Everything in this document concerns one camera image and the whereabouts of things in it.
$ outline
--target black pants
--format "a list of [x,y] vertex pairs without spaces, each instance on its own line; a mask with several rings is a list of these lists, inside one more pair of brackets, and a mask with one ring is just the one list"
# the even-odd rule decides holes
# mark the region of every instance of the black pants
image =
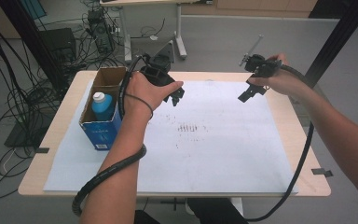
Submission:
[[[227,198],[189,198],[188,206],[200,220],[200,224],[248,223]],[[134,224],[159,224],[147,213],[137,210]]]

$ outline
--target cardboard box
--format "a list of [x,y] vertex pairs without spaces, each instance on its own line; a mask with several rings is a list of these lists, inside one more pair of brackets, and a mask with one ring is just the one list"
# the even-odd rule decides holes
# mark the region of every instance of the cardboard box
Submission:
[[[79,124],[97,150],[109,150],[115,141],[121,118],[118,113],[117,99],[119,83],[126,73],[125,67],[100,68],[95,77]],[[92,96],[96,91],[112,95],[115,102],[115,113],[111,120],[97,121],[92,111]]]

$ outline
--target bottle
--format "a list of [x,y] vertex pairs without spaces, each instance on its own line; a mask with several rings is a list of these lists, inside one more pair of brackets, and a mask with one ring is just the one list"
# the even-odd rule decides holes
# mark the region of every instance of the bottle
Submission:
[[98,121],[112,120],[113,114],[115,113],[115,105],[113,104],[113,98],[109,94],[97,91],[92,96],[94,100],[92,102],[92,111]]

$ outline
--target white paper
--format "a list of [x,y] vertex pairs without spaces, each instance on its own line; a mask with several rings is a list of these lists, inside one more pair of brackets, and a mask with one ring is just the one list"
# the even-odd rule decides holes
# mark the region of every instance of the white paper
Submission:
[[[162,103],[146,129],[147,154],[140,162],[138,192],[285,192],[293,172],[267,100],[257,94],[242,103],[237,98],[247,87],[244,82],[188,81],[177,106],[171,98]],[[78,124],[89,89],[90,84],[44,190],[80,190],[107,154],[93,148]]]

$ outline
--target bottle cap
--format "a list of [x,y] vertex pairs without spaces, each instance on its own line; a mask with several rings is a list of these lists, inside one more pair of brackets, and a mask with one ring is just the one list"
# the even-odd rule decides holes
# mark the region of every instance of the bottle cap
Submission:
[[100,91],[95,92],[94,95],[92,96],[92,99],[94,99],[96,103],[102,103],[104,101],[103,92]]

